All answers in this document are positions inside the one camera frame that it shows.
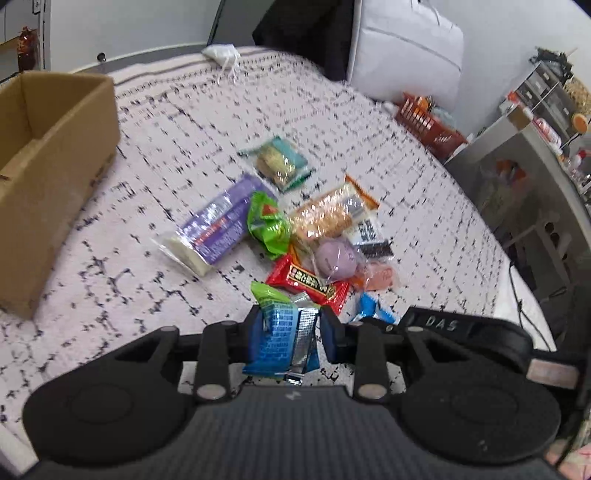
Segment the blue snack packet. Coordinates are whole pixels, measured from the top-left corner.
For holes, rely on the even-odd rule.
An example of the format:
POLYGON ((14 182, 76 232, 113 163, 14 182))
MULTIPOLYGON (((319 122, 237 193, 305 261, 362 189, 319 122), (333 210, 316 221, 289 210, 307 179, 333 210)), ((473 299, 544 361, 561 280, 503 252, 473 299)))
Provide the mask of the blue snack packet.
POLYGON ((369 293, 362 293, 356 304, 356 315, 351 322, 360 321, 366 317, 392 325, 397 325, 400 321, 398 316, 389 307, 383 306, 378 298, 369 293))
POLYGON ((249 344, 252 358, 242 373, 301 385, 305 373, 320 367, 315 340, 320 307, 305 292, 287 296, 260 282, 250 289, 263 314, 263 330, 249 344))

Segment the green yellow cookie packet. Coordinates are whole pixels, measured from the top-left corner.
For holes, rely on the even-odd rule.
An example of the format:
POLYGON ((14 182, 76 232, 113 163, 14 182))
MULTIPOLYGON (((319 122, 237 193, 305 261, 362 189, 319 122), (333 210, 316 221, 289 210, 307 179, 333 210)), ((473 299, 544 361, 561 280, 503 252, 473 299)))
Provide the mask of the green yellow cookie packet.
POLYGON ((314 172, 297 147, 280 136, 274 136, 259 146, 240 150, 238 156, 252 162, 256 171, 280 193, 300 186, 314 172))

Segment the purple snack bar packet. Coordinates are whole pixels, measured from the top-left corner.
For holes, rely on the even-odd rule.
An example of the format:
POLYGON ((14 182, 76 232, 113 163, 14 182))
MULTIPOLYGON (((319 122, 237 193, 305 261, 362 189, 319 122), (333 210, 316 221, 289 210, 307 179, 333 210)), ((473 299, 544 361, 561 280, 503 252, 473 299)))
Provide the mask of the purple snack bar packet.
POLYGON ((256 192, 277 200, 259 177, 245 173, 173 232, 156 237, 155 245, 193 275, 204 276, 249 234, 247 215, 256 192))

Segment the red candy bar packet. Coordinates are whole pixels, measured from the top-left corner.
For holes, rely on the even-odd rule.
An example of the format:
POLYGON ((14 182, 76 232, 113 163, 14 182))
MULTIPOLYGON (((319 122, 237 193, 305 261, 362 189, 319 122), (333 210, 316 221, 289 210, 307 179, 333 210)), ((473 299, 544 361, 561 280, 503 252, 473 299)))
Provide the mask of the red candy bar packet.
POLYGON ((342 312, 351 288, 346 280, 325 283, 311 270, 301 266, 291 254, 276 261, 266 278, 266 284, 295 294, 307 293, 315 303, 330 306, 337 315, 342 312))

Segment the white desk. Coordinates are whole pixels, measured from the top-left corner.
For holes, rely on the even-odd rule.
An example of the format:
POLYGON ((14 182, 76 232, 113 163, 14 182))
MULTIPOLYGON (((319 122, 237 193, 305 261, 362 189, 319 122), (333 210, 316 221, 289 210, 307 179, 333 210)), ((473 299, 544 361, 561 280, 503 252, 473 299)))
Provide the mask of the white desk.
POLYGON ((590 287, 590 213, 531 114, 513 107, 444 166, 535 293, 590 287))

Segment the red bottle on floor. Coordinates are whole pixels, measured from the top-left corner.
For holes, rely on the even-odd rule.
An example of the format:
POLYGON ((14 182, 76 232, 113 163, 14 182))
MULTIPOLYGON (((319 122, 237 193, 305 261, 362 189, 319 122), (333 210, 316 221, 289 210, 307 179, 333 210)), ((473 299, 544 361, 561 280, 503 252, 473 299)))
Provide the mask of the red bottle on floor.
POLYGON ((23 27, 17 43, 17 63, 20 73, 34 70, 37 64, 37 34, 23 27))

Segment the black jacket on chair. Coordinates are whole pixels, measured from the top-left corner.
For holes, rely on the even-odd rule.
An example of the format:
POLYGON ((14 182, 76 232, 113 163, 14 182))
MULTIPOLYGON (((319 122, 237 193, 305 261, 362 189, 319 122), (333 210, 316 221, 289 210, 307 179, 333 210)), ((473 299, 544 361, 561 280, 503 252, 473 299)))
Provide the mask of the black jacket on chair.
POLYGON ((276 0, 252 32, 260 47, 310 60, 332 81, 346 80, 351 52, 353 0, 276 0))

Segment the orange cracker packet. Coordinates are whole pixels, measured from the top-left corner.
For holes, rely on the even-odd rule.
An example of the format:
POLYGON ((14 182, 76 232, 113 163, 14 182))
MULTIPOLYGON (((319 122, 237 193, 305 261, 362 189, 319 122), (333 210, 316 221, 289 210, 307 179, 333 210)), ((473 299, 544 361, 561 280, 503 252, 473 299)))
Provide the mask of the orange cracker packet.
POLYGON ((346 175, 341 185, 308 200, 287 216, 291 238, 301 247, 311 248, 321 240, 341 236, 379 206, 380 202, 356 179, 346 175))

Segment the white black patterned blanket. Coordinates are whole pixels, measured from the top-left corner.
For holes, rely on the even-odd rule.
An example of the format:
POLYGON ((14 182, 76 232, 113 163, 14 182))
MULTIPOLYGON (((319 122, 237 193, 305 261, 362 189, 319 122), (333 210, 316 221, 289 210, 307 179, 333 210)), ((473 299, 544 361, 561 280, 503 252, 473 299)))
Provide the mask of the white black patterned blanket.
POLYGON ((198 333, 252 289, 353 317, 493 316, 507 258, 452 176, 386 109, 300 57, 249 50, 113 74, 121 139, 30 320, 1 317, 1 424, 47 381, 167 324, 198 333))

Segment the orange pink snack packet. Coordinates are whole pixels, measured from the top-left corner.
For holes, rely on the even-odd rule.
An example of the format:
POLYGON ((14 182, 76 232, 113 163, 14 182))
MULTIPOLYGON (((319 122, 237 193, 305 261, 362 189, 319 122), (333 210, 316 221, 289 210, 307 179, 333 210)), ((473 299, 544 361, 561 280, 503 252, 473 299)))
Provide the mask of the orange pink snack packet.
POLYGON ((356 268, 349 282, 358 291, 382 291, 397 288, 399 275, 389 262, 370 261, 356 268))

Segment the brown cardboard box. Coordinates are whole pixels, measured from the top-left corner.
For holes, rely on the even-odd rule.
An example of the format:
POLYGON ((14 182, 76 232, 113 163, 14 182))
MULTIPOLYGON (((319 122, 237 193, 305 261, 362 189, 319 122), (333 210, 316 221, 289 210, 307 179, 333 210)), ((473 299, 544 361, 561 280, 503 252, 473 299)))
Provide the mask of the brown cardboard box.
POLYGON ((107 75, 21 73, 1 88, 1 306, 29 320, 120 139, 107 75))

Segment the red plastic basket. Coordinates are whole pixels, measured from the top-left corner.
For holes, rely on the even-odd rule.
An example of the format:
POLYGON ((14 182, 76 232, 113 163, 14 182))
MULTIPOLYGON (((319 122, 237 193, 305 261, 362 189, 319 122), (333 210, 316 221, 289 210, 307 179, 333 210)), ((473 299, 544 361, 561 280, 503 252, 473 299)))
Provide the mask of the red plastic basket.
POLYGON ((461 145, 467 143, 458 131, 445 126, 424 109, 416 97, 404 93, 394 118, 413 134, 438 160, 447 160, 461 145))

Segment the black white snack packet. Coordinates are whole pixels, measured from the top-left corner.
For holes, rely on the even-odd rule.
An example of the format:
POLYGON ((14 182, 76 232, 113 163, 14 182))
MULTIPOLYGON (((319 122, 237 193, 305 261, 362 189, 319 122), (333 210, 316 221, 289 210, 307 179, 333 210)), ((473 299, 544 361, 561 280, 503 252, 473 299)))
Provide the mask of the black white snack packet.
POLYGON ((378 218, 369 213, 344 232, 349 243, 370 260, 391 258, 391 241, 383 234, 378 218))

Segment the light grey tote bag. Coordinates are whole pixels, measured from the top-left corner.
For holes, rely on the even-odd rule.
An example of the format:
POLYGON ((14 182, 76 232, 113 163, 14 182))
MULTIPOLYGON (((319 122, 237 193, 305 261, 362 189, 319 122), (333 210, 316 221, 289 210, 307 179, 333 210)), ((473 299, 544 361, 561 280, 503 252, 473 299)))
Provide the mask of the light grey tote bag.
POLYGON ((464 55, 460 27, 428 1, 358 1, 353 12, 349 85, 377 101, 408 93, 456 107, 464 55))

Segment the small drawer organizer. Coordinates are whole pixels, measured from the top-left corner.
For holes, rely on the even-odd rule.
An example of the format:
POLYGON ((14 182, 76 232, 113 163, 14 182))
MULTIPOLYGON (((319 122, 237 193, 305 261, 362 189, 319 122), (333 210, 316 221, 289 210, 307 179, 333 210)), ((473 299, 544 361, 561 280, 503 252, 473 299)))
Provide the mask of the small drawer organizer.
POLYGON ((563 143, 577 134, 572 117, 578 112, 575 102, 545 62, 538 62, 515 89, 519 99, 543 118, 563 143))

